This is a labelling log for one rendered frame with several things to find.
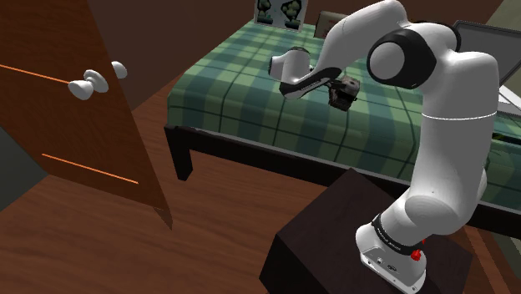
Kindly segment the brown framed picture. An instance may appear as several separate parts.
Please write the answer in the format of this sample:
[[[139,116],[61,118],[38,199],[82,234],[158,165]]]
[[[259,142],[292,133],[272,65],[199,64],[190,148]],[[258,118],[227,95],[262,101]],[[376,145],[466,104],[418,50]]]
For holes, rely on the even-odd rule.
[[[319,13],[319,17],[316,21],[316,29],[314,32],[315,38],[325,38],[328,32],[335,26],[338,22],[340,22],[343,18],[346,17],[346,14],[342,13],[333,13],[322,10]]]

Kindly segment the bed with green plaid cover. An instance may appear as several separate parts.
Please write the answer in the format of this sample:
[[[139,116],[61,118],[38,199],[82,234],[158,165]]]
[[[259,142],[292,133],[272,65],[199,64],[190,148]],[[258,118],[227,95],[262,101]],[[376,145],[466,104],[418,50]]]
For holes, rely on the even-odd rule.
[[[164,128],[180,180],[199,151],[330,185],[353,168],[394,197],[409,186],[417,156],[421,94],[377,84],[364,60],[346,68],[361,83],[347,111],[326,88],[285,100],[268,76],[270,58],[293,46],[317,58],[314,28],[299,33],[247,23],[189,68],[170,90]]]

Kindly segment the framed picture of two trees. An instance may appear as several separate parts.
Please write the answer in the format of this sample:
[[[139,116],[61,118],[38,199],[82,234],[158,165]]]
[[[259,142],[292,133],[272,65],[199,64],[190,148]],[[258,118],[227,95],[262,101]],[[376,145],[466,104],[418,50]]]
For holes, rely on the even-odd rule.
[[[254,22],[300,32],[308,0],[255,0]]]

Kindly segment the dark robot stand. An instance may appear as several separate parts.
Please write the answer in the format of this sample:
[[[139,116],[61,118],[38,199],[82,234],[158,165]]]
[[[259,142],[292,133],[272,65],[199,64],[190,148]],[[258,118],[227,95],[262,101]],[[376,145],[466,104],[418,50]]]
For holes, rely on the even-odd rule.
[[[362,264],[355,241],[393,201],[349,169],[276,233],[260,281],[269,294],[402,294]]]

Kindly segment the open laptop with grey screen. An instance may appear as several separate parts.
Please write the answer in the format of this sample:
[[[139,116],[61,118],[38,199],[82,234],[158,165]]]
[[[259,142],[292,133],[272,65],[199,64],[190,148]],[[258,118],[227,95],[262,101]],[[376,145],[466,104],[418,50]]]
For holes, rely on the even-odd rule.
[[[458,20],[453,27],[461,35],[462,52],[482,52],[498,62],[498,111],[521,118],[521,98],[504,86],[521,69],[521,31]]]

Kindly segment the brown wooden door, white knobs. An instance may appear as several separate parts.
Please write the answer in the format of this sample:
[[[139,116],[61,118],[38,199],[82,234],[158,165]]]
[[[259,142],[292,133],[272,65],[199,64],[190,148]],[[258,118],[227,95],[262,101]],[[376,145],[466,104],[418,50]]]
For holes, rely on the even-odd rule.
[[[50,175],[171,223],[88,0],[0,0],[0,127]]]

